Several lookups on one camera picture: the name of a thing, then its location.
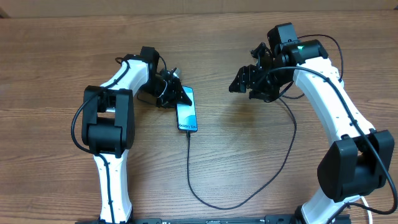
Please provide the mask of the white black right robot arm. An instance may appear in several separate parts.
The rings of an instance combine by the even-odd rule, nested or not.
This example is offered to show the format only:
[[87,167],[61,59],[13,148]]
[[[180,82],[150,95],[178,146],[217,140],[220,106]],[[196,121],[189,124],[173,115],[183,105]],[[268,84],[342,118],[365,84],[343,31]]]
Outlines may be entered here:
[[358,111],[320,41],[301,41],[291,23],[275,26],[267,38],[251,51],[256,64],[241,67],[229,90],[271,103],[297,86],[321,121],[330,147],[317,168],[315,195],[294,214],[269,215],[266,220],[349,223],[344,209],[358,206],[361,197],[376,189],[394,185],[388,171],[394,138]]

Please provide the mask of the Samsung Galaxy smartphone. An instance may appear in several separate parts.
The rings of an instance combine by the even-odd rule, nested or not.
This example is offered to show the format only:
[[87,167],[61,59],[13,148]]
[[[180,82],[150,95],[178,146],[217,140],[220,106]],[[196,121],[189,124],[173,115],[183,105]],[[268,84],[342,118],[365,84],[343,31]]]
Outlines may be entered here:
[[190,106],[184,104],[177,105],[177,127],[180,131],[197,132],[198,124],[193,89],[188,86],[184,86],[183,90],[191,100],[192,104]]

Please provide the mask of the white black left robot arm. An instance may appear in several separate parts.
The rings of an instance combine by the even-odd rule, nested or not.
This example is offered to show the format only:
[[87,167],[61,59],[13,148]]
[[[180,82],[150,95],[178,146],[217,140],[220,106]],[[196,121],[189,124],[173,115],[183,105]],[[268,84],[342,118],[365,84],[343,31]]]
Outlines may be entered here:
[[127,158],[135,137],[134,97],[139,91],[155,98],[158,108],[193,105],[175,70],[158,63],[162,57],[153,47],[140,54],[118,57],[121,68],[100,86],[87,86],[76,116],[82,117],[77,147],[93,155],[99,173],[101,213],[97,223],[132,223]]

